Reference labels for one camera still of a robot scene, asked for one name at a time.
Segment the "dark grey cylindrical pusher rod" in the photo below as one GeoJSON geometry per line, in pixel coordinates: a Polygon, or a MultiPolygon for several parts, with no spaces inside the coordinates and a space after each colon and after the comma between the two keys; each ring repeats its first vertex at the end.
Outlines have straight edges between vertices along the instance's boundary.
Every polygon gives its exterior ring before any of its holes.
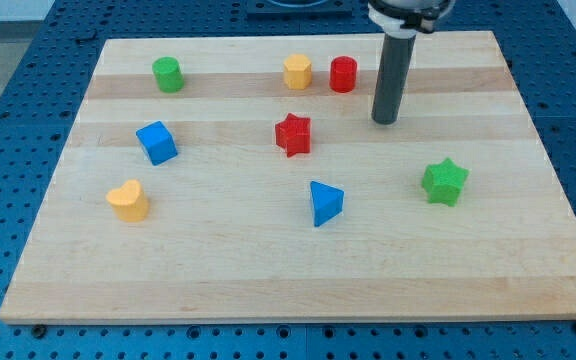
{"type": "Polygon", "coordinates": [[[415,37],[384,36],[372,106],[372,119],[381,125],[397,121],[415,37]]]}

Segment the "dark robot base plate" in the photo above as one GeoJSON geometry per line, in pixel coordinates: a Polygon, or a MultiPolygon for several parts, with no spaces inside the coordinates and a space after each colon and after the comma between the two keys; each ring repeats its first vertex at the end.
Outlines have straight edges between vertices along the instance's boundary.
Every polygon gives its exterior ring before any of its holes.
{"type": "Polygon", "coordinates": [[[345,16],[353,11],[350,0],[245,0],[244,4],[248,18],[345,16]]]}

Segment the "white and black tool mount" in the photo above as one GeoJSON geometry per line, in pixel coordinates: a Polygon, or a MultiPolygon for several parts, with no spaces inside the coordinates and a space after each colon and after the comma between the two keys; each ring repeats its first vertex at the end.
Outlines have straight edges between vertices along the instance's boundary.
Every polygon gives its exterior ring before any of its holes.
{"type": "Polygon", "coordinates": [[[369,0],[369,19],[393,38],[431,34],[455,6],[455,0],[369,0]]]}

